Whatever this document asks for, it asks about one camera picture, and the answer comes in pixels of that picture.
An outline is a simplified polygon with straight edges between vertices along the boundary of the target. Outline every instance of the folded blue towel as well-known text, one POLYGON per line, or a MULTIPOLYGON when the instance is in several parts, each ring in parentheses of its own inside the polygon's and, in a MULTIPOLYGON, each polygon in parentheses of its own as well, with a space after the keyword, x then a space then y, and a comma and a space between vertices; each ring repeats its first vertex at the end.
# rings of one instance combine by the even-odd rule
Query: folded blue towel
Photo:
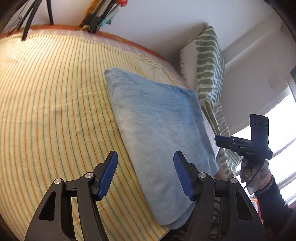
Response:
POLYGON ((119 131, 149 207, 159 224, 178 228, 193 203, 178 179, 174 152, 181 150, 199 171, 212 176, 218 171, 197 95, 118 68, 106 70, 105 77, 119 131))

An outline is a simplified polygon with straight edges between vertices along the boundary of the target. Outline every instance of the yellow striped blanket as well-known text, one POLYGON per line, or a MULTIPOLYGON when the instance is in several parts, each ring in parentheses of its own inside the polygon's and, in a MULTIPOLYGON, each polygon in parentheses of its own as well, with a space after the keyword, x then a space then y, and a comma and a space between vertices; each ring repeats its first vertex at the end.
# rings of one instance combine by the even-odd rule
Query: yellow striped blanket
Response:
MULTIPOLYGON (((110 240, 159 240, 106 91, 110 67, 175 85, 153 59, 81 37, 16 34, 0 40, 0 213, 23 240, 57 177, 77 179, 104 161, 119 164, 98 209, 110 240)), ((73 219, 78 240, 77 201, 73 219)))

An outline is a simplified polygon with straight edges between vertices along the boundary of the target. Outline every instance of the white wall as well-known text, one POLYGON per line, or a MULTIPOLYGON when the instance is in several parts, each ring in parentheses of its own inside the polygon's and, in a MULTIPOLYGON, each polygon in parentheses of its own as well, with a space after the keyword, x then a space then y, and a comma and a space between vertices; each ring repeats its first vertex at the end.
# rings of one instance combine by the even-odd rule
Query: white wall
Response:
POLYGON ((282 19, 276 12, 270 14, 254 28, 240 36, 236 41, 223 50, 225 59, 225 74, 238 65, 252 53, 252 49, 264 44, 269 38, 274 37, 283 26, 282 19))
MULTIPOLYGON (((55 24, 78 26, 91 2, 52 0, 55 24)), ((101 30, 151 49, 178 66, 180 50, 202 30, 203 23, 215 28, 224 49, 272 12, 264 0, 129 0, 112 25, 101 30)), ((48 23, 43 1, 32 24, 48 23)))
POLYGON ((288 93, 285 80, 296 65, 296 43, 278 29, 253 47, 224 76, 221 104, 231 134, 249 125, 249 114, 265 114, 288 93))

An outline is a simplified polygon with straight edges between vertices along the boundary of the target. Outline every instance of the fabric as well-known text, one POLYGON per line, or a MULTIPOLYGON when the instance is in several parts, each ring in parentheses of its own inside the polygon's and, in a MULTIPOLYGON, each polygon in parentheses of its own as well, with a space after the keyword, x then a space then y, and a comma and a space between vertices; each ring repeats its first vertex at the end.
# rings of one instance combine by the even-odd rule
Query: fabric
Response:
POLYGON ((210 139, 210 142, 211 142, 211 146, 212 146, 212 148, 213 148, 213 150, 214 150, 214 153, 215 153, 215 157, 217 157, 217 155, 218 155, 218 152, 219 152, 219 150, 220 150, 220 147, 218 147, 217 145, 216 145, 216 141, 215 141, 215 133, 213 132, 213 129, 212 129, 212 127, 211 127, 211 125, 210 125, 210 123, 209 123, 209 121, 207 120, 207 118, 206 118, 206 116, 205 116, 205 114, 202 112, 202 117, 203 117, 203 120, 204 120, 204 124, 205 124, 205 129, 206 129, 206 131, 207 131, 207 135, 208 135, 208 137, 209 137, 209 139, 210 139))
MULTIPOLYGON (((181 70, 184 79, 198 94, 202 111, 215 135, 230 136, 219 102, 224 67, 224 57, 212 26, 206 27, 181 51, 181 70)), ((219 165, 219 173, 215 177, 228 180, 235 175, 235 169, 241 158, 221 148, 216 161, 219 165)))
POLYGON ((118 68, 106 70, 105 77, 121 137, 149 207, 158 223, 169 225, 193 205, 180 184, 174 153, 181 150, 199 171, 211 176, 218 172, 197 95, 118 68))
POLYGON ((189 86, 197 92, 200 101, 210 98, 212 103, 216 103, 221 96, 225 64, 214 28, 206 27, 192 43, 186 46, 181 54, 185 78, 191 72, 189 67, 193 65, 195 76, 191 74, 193 78, 187 80, 189 86))
MULTIPOLYGON (((76 36, 21 34, 0 40, 0 213, 23 240, 57 178, 73 180, 118 153, 109 192, 97 202, 109 240, 159 240, 155 220, 123 144, 104 71, 119 67, 176 85, 154 59, 76 36)), ((82 240, 73 199, 77 240, 82 240)))
POLYGON ((99 42, 102 44, 106 44, 112 47, 116 47, 123 51, 135 53, 147 58, 154 59, 158 64, 161 65, 163 70, 168 74, 168 76, 173 80, 173 82, 182 88, 188 88, 188 85, 185 81, 180 77, 180 75, 176 72, 176 70, 166 62, 161 56, 155 56, 156 54, 152 51, 147 50, 144 47, 136 45, 128 40, 117 37, 113 34, 108 34, 105 32, 97 32, 96 34, 89 34, 85 31, 70 31, 64 29, 52 29, 54 27, 64 27, 57 25, 49 25, 49 26, 41 26, 41 27, 50 27, 51 29, 42 29, 42 30, 29 30, 29 34, 54 34, 60 36, 70 36, 70 37, 81 37, 91 41, 99 42))
POLYGON ((182 225, 184 225, 188 221, 194 208, 195 208, 195 202, 191 202, 189 208, 187 208, 187 210, 182 214, 182 216, 179 217, 176 221, 169 224, 170 229, 175 230, 180 228, 182 225))

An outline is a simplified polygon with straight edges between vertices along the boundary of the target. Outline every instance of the bolt head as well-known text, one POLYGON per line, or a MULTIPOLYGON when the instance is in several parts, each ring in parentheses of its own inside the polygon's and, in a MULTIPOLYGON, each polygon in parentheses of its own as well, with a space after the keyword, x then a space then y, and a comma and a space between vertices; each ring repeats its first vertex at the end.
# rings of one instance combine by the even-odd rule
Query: bolt head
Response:
POLYGON ((200 173, 198 174, 198 176, 199 176, 200 178, 205 178, 205 177, 207 176, 207 174, 205 174, 204 172, 200 172, 200 173))
POLYGON ((238 180, 236 178, 232 177, 230 179, 230 182, 233 183, 233 184, 237 184, 238 180))
POLYGON ((60 178, 57 178, 57 179, 54 181, 55 184, 60 184, 61 182, 62 182, 62 180, 61 180, 60 178))
POLYGON ((94 174, 92 172, 88 172, 85 174, 86 178, 92 178, 94 176, 94 174))

